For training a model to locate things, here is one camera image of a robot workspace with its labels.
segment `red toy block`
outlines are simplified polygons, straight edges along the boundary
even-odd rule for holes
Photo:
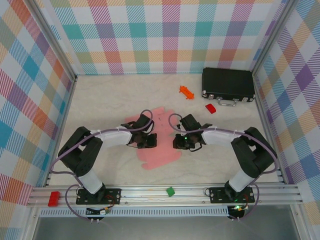
[[[208,109],[209,110],[209,112],[211,113],[211,114],[214,114],[217,110],[216,110],[216,108],[210,103],[210,104],[208,104],[208,105],[205,105],[205,107],[206,107],[206,109]]]
[[[49,198],[48,207],[56,207],[56,206],[58,206],[59,197],[60,197],[60,192],[52,191],[51,195],[50,195],[50,198]]]

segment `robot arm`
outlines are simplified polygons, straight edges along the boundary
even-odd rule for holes
[[[211,126],[210,124],[201,126],[191,114],[181,119],[180,122],[181,125],[177,127],[187,131],[206,129]],[[262,142],[277,157],[276,152],[256,128],[250,127],[244,133]],[[230,147],[234,150],[241,169],[224,185],[225,194],[230,201],[234,201],[252,181],[274,163],[272,156],[261,145],[239,134],[225,133],[213,129],[185,135],[176,134],[173,140],[175,149],[191,150],[195,149],[196,144],[200,144],[196,151],[201,149],[202,145],[209,144]]]
[[[139,129],[145,126],[149,121],[150,118],[142,114],[137,121],[122,124],[117,128]],[[154,122],[151,123],[150,127],[148,126],[141,131],[108,131],[98,134],[81,144],[81,146],[84,147],[83,150],[77,147],[64,156],[61,161],[81,181],[84,189],[88,191],[91,198],[99,203],[105,196],[106,189],[105,185],[93,170],[93,165],[99,154],[100,148],[102,146],[109,148],[116,145],[129,145],[132,143],[137,143],[137,147],[140,149],[154,148],[157,146],[157,134],[150,134],[153,125]],[[99,131],[90,131],[84,126],[79,127],[61,148],[58,156],[65,153],[85,137],[96,132]]]

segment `cable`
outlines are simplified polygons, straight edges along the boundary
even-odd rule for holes
[[[252,212],[254,211],[254,209],[258,205],[259,197],[260,197],[260,190],[259,190],[259,187],[257,184],[254,183],[254,184],[252,184],[252,186],[255,186],[255,188],[256,188],[256,200],[255,200],[254,205],[251,207],[251,210],[246,215],[244,215],[241,219],[246,218],[247,216],[251,215]]]
[[[73,188],[73,187],[81,187],[81,186],[79,186],[78,184],[73,184],[73,185],[71,185],[71,186],[65,191],[64,199],[65,199],[66,205],[68,206],[68,208],[70,209],[70,211],[71,211],[74,215],[76,215],[78,218],[83,219],[83,220],[86,220],[86,221],[88,221],[88,222],[91,222],[90,219],[88,219],[87,217],[84,217],[84,216],[79,215],[79,214],[78,214],[75,210],[73,210],[72,207],[70,206],[70,204],[69,204],[69,202],[68,202],[68,192],[69,192],[69,190],[70,190],[71,188]]]
[[[204,195],[206,195],[207,197],[210,198],[210,195],[207,194],[207,190],[209,189],[210,187],[207,187],[205,190],[204,190]]]
[[[113,196],[111,196],[111,195],[106,195],[105,198],[112,200],[112,205],[110,204],[110,206],[108,207],[109,209],[112,208],[112,207],[116,204],[115,199],[114,199]]]
[[[202,144],[201,144],[201,143],[200,143],[200,147],[198,147],[198,148],[195,149],[195,150],[189,149],[189,151],[192,152],[192,153],[194,153],[194,152],[196,152],[196,151],[198,151],[198,150],[200,150],[200,149],[202,149]]]
[[[131,146],[131,145],[129,145],[129,144],[127,144],[126,146],[131,147],[131,148],[138,149],[138,147],[137,147],[137,146]]]
[[[99,209],[99,210],[96,210],[96,209],[87,207],[86,210],[87,210],[87,211],[90,211],[90,212],[92,212],[92,213],[95,213],[95,214],[100,214],[100,211],[104,210],[104,208],[101,208],[101,209]]]
[[[146,132],[146,134],[151,133],[154,129],[155,129],[155,122],[152,123],[152,128],[150,129],[150,131]]]
[[[246,194],[243,195],[245,197],[245,200],[246,200],[246,204],[245,204],[245,208],[248,207],[249,208],[249,204],[248,204],[248,201],[249,201],[249,198]]]
[[[79,189],[84,189],[83,187],[81,187],[81,186],[79,186],[76,190],[75,190],[75,194],[77,195],[77,196],[79,196],[78,195],[78,191],[79,191]]]
[[[67,154],[69,154],[70,152],[72,152],[74,149],[76,149],[77,147],[79,147],[81,144],[83,144],[85,141],[87,141],[88,139],[97,136],[99,134],[103,134],[103,133],[107,133],[107,132],[136,132],[136,131],[141,131],[143,129],[145,129],[146,127],[148,127],[151,123],[152,123],[152,119],[153,119],[153,113],[152,111],[150,111],[149,109],[145,109],[143,110],[140,115],[142,115],[144,112],[149,112],[150,113],[150,121],[143,127],[140,128],[136,128],[136,129],[125,129],[125,128],[111,128],[111,129],[105,129],[102,131],[98,131],[96,133],[93,133],[87,137],[85,137],[84,139],[82,139],[80,142],[78,142],[76,145],[74,145],[73,147],[71,147],[70,149],[68,149],[67,151],[65,151],[63,154],[61,154],[60,156],[58,156],[50,165],[50,172],[53,174],[70,174],[72,176],[75,177],[75,179],[78,181],[78,183],[80,185],[82,185],[81,181],[78,179],[78,177],[72,172],[72,171],[54,171],[54,166],[55,164],[61,160],[64,156],[66,156]]]
[[[276,156],[274,155],[274,153],[265,145],[263,144],[261,141],[259,141],[258,139],[256,139],[255,137],[253,136],[250,136],[246,133],[243,133],[243,132],[240,132],[240,131],[232,131],[232,130],[228,130],[228,129],[223,129],[223,128],[203,128],[203,129],[197,129],[197,130],[191,130],[191,131],[183,131],[181,129],[178,129],[176,128],[175,126],[172,125],[171,123],[171,117],[172,116],[178,116],[180,117],[181,119],[183,118],[180,114],[177,114],[177,113],[172,113],[170,116],[169,116],[169,125],[171,128],[173,128],[174,130],[176,130],[177,132],[180,132],[180,133],[184,133],[184,134],[191,134],[191,133],[197,133],[197,132],[204,132],[204,131],[217,131],[217,132],[223,132],[223,133],[228,133],[228,134],[237,134],[237,135],[242,135],[244,137],[247,137],[249,138],[250,140],[253,140],[254,142],[256,142],[257,144],[259,144],[261,147],[263,147],[270,155],[271,157],[273,158],[273,161],[274,161],[274,169],[273,170],[270,170],[270,171],[265,171],[263,173],[261,173],[261,175],[264,175],[264,174],[271,174],[271,173],[274,173],[275,171],[277,171],[277,169],[279,168],[278,166],[278,160],[276,158]]]

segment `plaid wall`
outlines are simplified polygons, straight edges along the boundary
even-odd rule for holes
[[[320,0],[301,0],[257,74],[290,183],[320,239]]]
[[[250,69],[285,2],[38,0],[74,69],[87,75]]]
[[[53,154],[71,83],[23,1],[1,0],[1,240],[18,237]]]

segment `white fabric surface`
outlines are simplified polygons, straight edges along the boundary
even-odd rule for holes
[[[187,100],[179,93],[180,85],[194,93]],[[213,104],[216,113],[210,114],[205,105]],[[235,107],[219,106],[216,100],[201,97],[200,74],[133,74],[80,76],[76,84],[70,111],[64,128],[60,148],[80,126],[90,130],[103,130],[119,126],[126,117],[144,109],[164,106],[183,117],[193,114],[200,124],[213,124],[230,130],[256,127],[263,133],[255,102]],[[142,184],[204,184],[225,183],[240,169],[230,148],[205,145],[197,152],[182,151],[178,161],[162,167],[145,170],[136,155],[136,149],[125,145],[102,148],[93,169],[106,185]],[[54,168],[67,170],[62,162]],[[277,182],[276,173],[263,175],[258,182]],[[75,183],[69,175],[53,174],[50,185]]]

